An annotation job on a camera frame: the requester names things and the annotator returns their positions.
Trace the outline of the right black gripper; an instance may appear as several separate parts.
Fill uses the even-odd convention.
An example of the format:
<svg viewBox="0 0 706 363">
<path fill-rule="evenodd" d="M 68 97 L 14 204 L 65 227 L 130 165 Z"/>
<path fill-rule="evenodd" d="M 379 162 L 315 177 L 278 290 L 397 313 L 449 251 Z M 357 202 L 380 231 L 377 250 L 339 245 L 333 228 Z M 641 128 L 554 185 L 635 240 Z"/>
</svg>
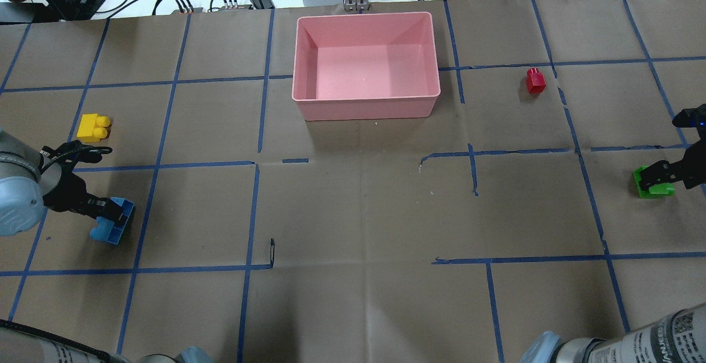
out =
<svg viewBox="0 0 706 363">
<path fill-rule="evenodd" d="M 705 106 L 683 109 L 672 119 L 674 127 L 693 127 L 699 140 L 686 149 L 679 171 L 668 161 L 657 161 L 639 168 L 639 194 L 674 194 L 673 183 L 683 182 L 686 189 L 694 189 L 705 180 Z"/>
</svg>

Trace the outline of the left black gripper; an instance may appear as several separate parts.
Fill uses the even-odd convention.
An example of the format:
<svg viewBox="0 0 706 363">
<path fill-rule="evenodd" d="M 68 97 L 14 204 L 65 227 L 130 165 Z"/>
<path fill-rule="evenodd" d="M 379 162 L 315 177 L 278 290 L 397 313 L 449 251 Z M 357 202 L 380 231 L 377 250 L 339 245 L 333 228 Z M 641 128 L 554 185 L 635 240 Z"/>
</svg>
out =
<svg viewBox="0 0 706 363">
<path fill-rule="evenodd" d="M 40 150 L 44 156 L 40 173 L 48 176 L 50 170 L 60 171 L 58 184 L 44 195 L 45 206 L 56 212 L 70 211 L 93 219 L 104 218 L 116 226 L 125 225 L 124 208 L 110 198 L 89 194 L 84 180 L 73 172 L 78 162 L 99 163 L 104 154 L 112 152 L 111 147 L 87 145 L 80 140 L 65 142 L 56 149 L 45 145 Z"/>
</svg>

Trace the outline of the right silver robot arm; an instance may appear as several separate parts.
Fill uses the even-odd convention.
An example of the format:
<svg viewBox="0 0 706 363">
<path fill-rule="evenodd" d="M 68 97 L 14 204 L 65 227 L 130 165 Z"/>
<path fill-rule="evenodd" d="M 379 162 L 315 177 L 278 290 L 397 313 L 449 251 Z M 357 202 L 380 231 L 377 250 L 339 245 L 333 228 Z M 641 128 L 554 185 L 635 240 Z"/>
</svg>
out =
<svg viewBox="0 0 706 363">
<path fill-rule="evenodd" d="M 633 172 L 642 198 L 673 195 L 674 184 L 686 189 L 704 184 L 705 106 L 683 109 L 672 119 L 674 127 L 693 127 L 699 135 L 681 160 L 661 160 Z M 668 314 L 622 338 L 575 338 L 563 342 L 559 335 L 544 332 L 521 357 L 521 362 L 704 362 L 705 306 Z"/>
</svg>

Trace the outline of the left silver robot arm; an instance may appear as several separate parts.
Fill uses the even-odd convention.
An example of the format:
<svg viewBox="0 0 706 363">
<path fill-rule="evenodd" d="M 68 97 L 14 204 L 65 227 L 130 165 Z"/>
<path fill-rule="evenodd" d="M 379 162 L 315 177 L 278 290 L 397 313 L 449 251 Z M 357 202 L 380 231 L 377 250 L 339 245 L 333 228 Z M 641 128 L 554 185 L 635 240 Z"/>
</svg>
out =
<svg viewBox="0 0 706 363">
<path fill-rule="evenodd" d="M 96 220 L 90 237 L 117 245 L 133 217 L 135 204 L 119 197 L 89 194 L 85 180 L 74 173 L 78 162 L 98 163 L 107 146 L 73 140 L 58 149 L 35 150 L 6 131 L 1 132 L 1 232 L 12 236 L 42 220 L 45 209 L 72 212 Z"/>
</svg>

